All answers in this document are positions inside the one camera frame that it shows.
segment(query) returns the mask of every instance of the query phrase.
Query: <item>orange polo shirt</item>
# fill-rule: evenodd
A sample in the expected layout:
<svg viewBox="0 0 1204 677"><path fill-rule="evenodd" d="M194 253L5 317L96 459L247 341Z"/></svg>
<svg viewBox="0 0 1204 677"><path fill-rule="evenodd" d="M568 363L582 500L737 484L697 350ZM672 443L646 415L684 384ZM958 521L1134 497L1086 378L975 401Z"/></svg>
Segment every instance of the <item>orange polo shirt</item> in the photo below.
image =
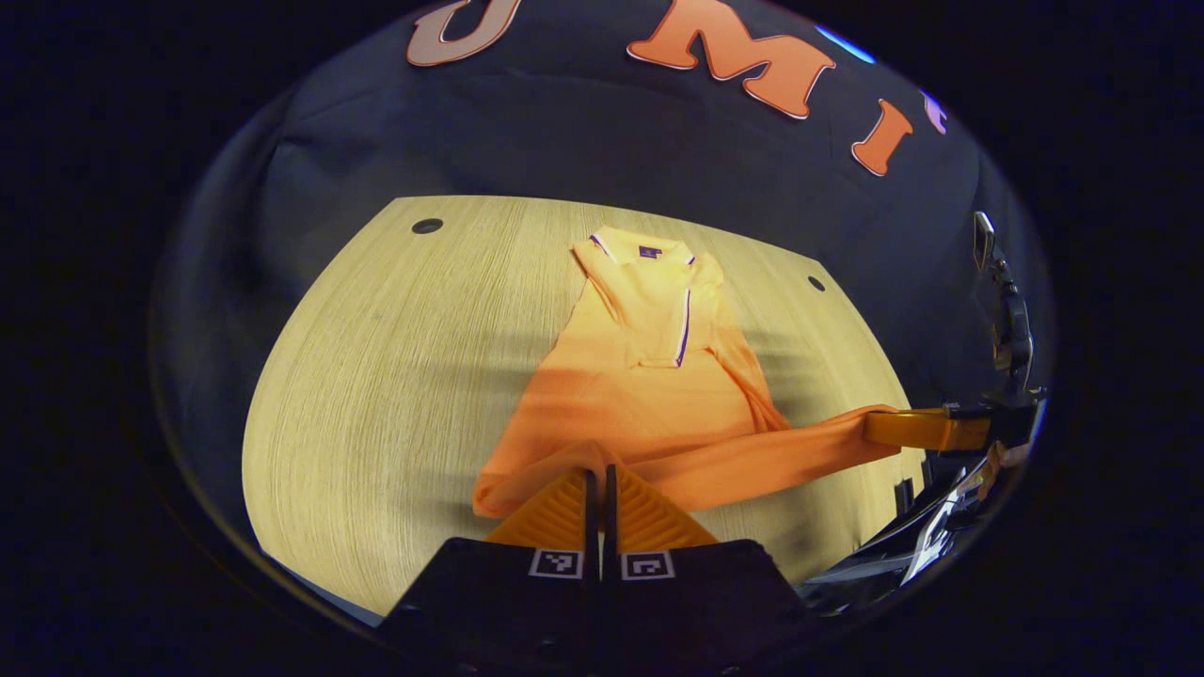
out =
<svg viewBox="0 0 1204 677"><path fill-rule="evenodd" d="M477 514L506 517L571 467L604 482L624 465L697 511L898 453L861 438L887 406L790 428L714 257L609 226L573 253L589 279L482 469Z"/></svg>

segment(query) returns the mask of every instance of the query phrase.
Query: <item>letter m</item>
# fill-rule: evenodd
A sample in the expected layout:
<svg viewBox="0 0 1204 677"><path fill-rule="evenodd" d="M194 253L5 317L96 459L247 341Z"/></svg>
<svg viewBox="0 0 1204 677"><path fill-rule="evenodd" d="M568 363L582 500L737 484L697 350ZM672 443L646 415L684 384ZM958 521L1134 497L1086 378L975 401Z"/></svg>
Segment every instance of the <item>letter m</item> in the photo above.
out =
<svg viewBox="0 0 1204 677"><path fill-rule="evenodd" d="M744 81L744 90L798 119L810 112L807 98L820 73L836 67L827 54L791 35L752 40L736 11L719 0L673 0L656 33L628 45L627 53L671 69L690 70L698 65L690 53L698 36L715 80L731 80L766 64L760 76Z"/></svg>

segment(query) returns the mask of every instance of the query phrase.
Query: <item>wooden table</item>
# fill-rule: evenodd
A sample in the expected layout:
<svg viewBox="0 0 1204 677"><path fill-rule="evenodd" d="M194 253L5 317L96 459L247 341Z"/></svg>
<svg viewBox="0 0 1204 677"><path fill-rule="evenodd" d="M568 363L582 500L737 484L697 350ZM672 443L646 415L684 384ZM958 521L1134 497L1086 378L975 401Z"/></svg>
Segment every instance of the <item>wooden table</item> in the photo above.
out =
<svg viewBox="0 0 1204 677"><path fill-rule="evenodd" d="M444 225L413 232L425 218ZM399 199L318 277L260 376L243 491L264 551L386 614L445 538L488 534L497 522L473 516L473 483L582 292L571 243L603 224L719 259L774 402L795 426L864 405L908 408L869 328L811 259L614 207ZM694 516L720 540L760 541L799 582L890 522L893 487L909 477L919 491L922 460L904 449Z"/></svg>

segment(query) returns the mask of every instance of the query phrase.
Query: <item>orange letter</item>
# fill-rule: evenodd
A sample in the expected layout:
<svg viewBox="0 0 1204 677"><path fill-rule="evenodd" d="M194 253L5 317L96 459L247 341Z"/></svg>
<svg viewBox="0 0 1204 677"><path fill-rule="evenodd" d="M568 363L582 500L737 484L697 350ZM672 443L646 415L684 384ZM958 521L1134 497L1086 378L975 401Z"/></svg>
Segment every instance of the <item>orange letter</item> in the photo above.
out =
<svg viewBox="0 0 1204 677"><path fill-rule="evenodd" d="M852 157L874 176L886 176L886 160L891 159L899 141L911 134L911 123L886 99L879 99L878 105L883 114L869 136L852 145Z"/></svg>
<svg viewBox="0 0 1204 677"><path fill-rule="evenodd" d="M443 31L456 10L472 0L460 0L447 7L435 10L414 22L418 28L409 39L406 60L415 66L437 66L471 57L497 41L510 27L510 19L519 8L520 0L492 0L480 18L480 25L471 35L453 42L443 41Z"/></svg>
<svg viewBox="0 0 1204 677"><path fill-rule="evenodd" d="M656 33L628 45L627 53L671 69L690 70L698 65L690 45L700 35L715 80L731 80L768 64L760 76L744 81L744 90L798 119L807 119L810 112L807 98L820 73L836 67L827 54L797 37L752 40L736 11L718 0L673 0Z"/></svg>

